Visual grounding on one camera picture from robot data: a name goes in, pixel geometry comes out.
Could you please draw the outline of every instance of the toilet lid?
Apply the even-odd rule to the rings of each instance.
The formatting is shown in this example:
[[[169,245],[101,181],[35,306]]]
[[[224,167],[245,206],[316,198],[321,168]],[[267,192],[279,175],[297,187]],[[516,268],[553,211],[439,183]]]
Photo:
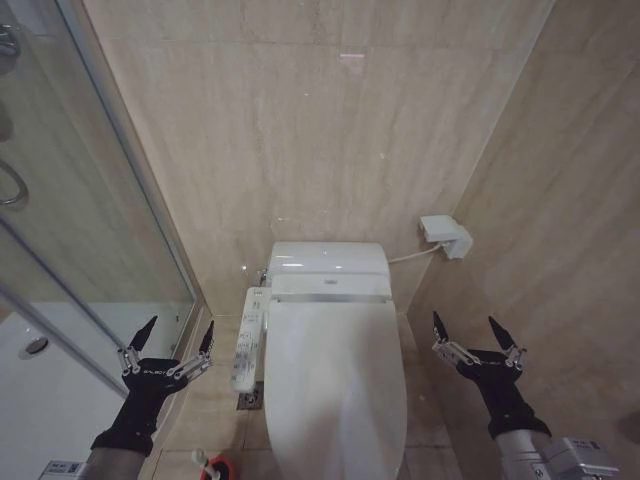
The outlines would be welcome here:
[[[392,302],[269,307],[269,439],[287,480],[392,480],[407,401]]]

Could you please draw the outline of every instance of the white remote control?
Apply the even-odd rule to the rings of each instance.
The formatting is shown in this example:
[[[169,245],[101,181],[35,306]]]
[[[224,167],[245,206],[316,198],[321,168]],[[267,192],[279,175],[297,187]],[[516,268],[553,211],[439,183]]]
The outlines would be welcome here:
[[[236,392],[251,393],[255,387],[260,340],[267,321],[270,297],[271,288],[251,287],[247,290],[231,374],[231,386]]]

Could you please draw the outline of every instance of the white shower floor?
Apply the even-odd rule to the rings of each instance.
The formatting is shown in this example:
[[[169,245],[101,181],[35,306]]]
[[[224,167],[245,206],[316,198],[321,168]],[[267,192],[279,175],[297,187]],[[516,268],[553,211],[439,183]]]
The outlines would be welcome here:
[[[33,305],[116,379],[115,348],[68,303]],[[186,304],[95,303],[91,308],[126,344],[153,315],[145,357],[169,357]],[[113,423],[122,398],[51,343],[33,358],[20,352],[40,332],[12,313],[0,322],[0,477],[37,479],[49,460],[84,461],[95,436]]]

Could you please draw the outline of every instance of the white toilet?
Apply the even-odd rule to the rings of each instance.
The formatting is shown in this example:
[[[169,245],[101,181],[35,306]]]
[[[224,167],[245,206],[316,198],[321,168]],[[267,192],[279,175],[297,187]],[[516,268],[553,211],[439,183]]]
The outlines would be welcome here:
[[[264,402],[286,480],[393,480],[407,399],[389,267],[371,243],[278,242]]]

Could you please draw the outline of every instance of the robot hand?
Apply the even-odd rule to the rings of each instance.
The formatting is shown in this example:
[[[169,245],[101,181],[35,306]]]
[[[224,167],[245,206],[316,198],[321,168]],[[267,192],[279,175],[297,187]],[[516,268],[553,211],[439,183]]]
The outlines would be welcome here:
[[[202,339],[198,354],[185,363],[169,358],[139,358],[157,317],[133,337],[126,350],[118,350],[122,379],[129,389],[116,420],[96,437],[91,449],[117,448],[148,456],[153,448],[151,434],[166,398],[187,386],[211,365],[213,322]]]
[[[489,323],[501,351],[467,350],[449,341],[444,324],[434,311],[433,333],[436,342],[433,350],[478,386],[491,415],[488,428],[492,438],[520,429],[551,436],[549,428],[536,418],[535,412],[516,387],[516,381],[522,375],[522,357],[526,349],[518,347],[509,332],[493,317],[489,317]]]

